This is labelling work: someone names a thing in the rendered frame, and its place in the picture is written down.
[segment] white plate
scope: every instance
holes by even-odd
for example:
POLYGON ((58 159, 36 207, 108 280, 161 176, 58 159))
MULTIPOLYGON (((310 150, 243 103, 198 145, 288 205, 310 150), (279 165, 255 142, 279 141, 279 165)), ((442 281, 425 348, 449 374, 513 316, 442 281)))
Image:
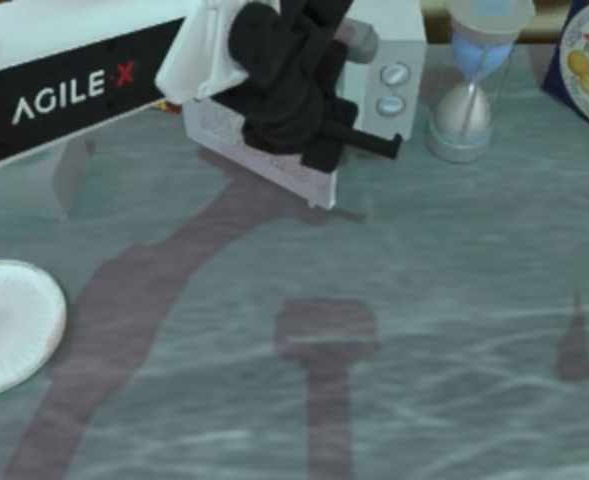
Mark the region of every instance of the white plate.
POLYGON ((0 260, 0 393, 34 375, 56 350, 65 296, 43 270, 0 260))

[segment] sand timer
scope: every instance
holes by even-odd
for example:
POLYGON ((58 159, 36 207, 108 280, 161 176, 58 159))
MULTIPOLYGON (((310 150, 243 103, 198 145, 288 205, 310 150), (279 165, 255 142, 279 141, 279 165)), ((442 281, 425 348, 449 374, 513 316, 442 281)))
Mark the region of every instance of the sand timer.
POLYGON ((465 80, 433 112, 427 145, 443 160, 469 163, 488 150, 492 108, 501 96, 509 60, 521 31, 535 15, 532 0, 447 0, 452 51, 465 80), (481 82, 501 70, 490 100, 481 82))

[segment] red letter x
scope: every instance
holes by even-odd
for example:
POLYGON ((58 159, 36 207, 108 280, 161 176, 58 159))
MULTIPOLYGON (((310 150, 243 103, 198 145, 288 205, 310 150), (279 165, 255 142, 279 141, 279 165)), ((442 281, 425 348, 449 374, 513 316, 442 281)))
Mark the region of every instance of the red letter x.
POLYGON ((124 83, 133 83, 134 77, 132 76, 132 69, 134 68, 134 60, 130 60, 125 65, 120 63, 116 66, 118 69, 118 80, 116 81, 116 87, 120 88, 124 83))

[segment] hourglass base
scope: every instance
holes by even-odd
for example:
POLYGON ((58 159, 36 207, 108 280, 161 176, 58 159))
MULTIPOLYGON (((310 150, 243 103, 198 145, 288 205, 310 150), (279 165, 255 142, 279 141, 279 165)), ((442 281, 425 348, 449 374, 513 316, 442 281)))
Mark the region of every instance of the hourglass base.
POLYGON ((491 135, 492 127, 487 127, 472 137, 458 138, 458 135, 446 135, 439 131, 432 119, 427 128, 425 143, 441 160, 450 163, 473 163, 489 150, 491 135))

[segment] table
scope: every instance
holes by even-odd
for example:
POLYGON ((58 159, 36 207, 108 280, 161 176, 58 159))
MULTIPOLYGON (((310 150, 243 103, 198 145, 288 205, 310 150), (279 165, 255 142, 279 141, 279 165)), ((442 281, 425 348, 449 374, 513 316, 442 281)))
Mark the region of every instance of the table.
POLYGON ((351 216, 178 117, 102 130, 69 221, 0 217, 72 310, 0 396, 0 480, 589 478, 589 125, 539 91, 549 54, 517 51, 491 153, 454 166, 423 143, 433 48, 400 158, 340 173, 351 216))

